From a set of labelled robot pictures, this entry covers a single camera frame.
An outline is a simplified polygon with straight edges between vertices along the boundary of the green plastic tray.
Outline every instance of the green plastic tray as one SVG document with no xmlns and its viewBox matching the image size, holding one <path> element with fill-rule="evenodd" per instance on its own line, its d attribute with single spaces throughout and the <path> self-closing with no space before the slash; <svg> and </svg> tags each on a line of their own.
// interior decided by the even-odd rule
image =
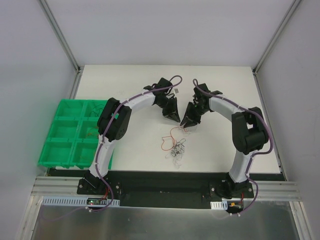
<svg viewBox="0 0 320 240">
<path fill-rule="evenodd" d="M 61 100 L 38 165 L 48 168 L 88 168 L 98 146 L 97 121 L 106 100 Z M 109 169 L 112 166 L 111 156 Z"/>
</svg>

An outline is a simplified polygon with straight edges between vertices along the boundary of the white wall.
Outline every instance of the white wall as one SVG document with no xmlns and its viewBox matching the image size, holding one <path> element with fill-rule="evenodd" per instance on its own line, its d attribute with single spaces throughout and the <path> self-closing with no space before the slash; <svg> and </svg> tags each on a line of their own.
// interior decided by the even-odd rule
<svg viewBox="0 0 320 240">
<path fill-rule="evenodd" d="M 0 1 L 1 240 L 15 239 L 52 117 L 74 78 L 37 1 Z"/>
<path fill-rule="evenodd" d="M 79 64 L 251 66 L 293 0 L 47 0 Z"/>
<path fill-rule="evenodd" d="M 258 72 L 280 157 L 320 239 L 320 1 L 302 2 Z"/>
</svg>

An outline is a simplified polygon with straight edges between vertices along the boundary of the white table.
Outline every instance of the white table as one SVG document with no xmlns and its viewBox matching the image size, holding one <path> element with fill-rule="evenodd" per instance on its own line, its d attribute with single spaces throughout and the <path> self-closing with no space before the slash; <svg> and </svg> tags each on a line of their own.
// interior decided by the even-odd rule
<svg viewBox="0 0 320 240">
<path fill-rule="evenodd" d="M 178 111 L 182 120 L 194 95 L 193 78 L 206 83 L 209 90 L 219 90 L 244 107 L 262 109 L 250 67 L 229 66 L 174 66 L 174 65 L 86 65 L 76 94 L 77 99 L 127 99 L 140 93 L 143 87 L 157 83 L 161 77 L 170 79 L 181 75 L 177 87 Z M 235 147 L 231 123 L 215 112 L 207 112 L 201 124 L 190 134 L 180 129 L 172 131 L 179 141 L 186 138 L 181 166 L 176 168 L 172 158 L 165 158 L 161 149 L 162 137 L 179 124 L 162 116 L 162 109 L 154 105 L 131 116 L 125 136 L 113 154 L 112 169 L 123 171 L 180 171 L 228 172 L 233 164 Z M 164 147 L 170 148 L 171 141 Z M 269 148 L 267 143 L 263 150 Z M 252 173 L 279 173 L 274 152 L 257 156 Z"/>
</svg>

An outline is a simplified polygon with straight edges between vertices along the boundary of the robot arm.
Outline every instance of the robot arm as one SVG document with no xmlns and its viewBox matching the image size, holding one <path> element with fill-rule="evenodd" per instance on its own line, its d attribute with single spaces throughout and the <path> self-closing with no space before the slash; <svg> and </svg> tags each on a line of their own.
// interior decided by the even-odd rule
<svg viewBox="0 0 320 240">
<path fill-rule="evenodd" d="M 226 199 L 241 192 L 249 183 L 246 172 L 249 172 L 251 158 L 254 152 L 262 149 L 268 142 L 266 129 L 253 114 L 240 110 L 231 103 L 223 100 L 224 95 L 220 91 L 210 92 L 205 83 L 198 87 L 206 93 L 220 96 L 211 97 L 203 94 L 196 87 L 193 102 L 189 102 L 181 126 L 192 127 L 201 122 L 201 116 L 206 112 L 217 112 L 232 123 L 232 141 L 236 148 L 233 165 L 227 173 L 226 181 L 217 189 L 216 193 Z M 262 117 L 258 107 L 250 108 Z"/>
<path fill-rule="evenodd" d="M 172 83 L 164 78 L 161 78 L 160 81 L 157 84 L 154 84 L 153 86 L 155 89 L 160 89 L 170 87 L 172 86 Z M 118 142 L 118 140 L 120 140 L 127 132 L 129 120 L 132 113 L 135 113 L 145 107 L 158 105 L 162 108 L 162 115 L 165 118 L 174 120 L 178 123 L 180 122 L 177 98 L 175 97 L 175 95 L 171 93 L 170 95 L 173 96 L 168 97 L 170 93 L 169 89 L 149 92 L 151 89 L 153 89 L 153 87 L 146 86 L 143 89 L 141 96 L 133 100 L 130 100 L 126 104 L 124 104 L 119 109 L 118 114 L 115 116 L 115 120 L 111 123 L 107 133 L 105 134 L 105 137 L 103 137 L 105 129 L 113 113 L 115 112 L 116 108 L 120 105 L 120 101 L 114 98 L 110 98 L 107 101 L 101 113 L 101 116 L 97 122 L 99 132 L 99 143 L 94 156 L 94 159 L 96 159 L 96 155 L 98 154 L 97 163 L 93 161 L 92 165 L 89 168 L 90 173 L 94 177 L 98 177 L 96 164 L 101 176 L 104 177 L 105 175 L 107 175 L 109 162 L 115 149 L 115 145 Z"/>
</svg>

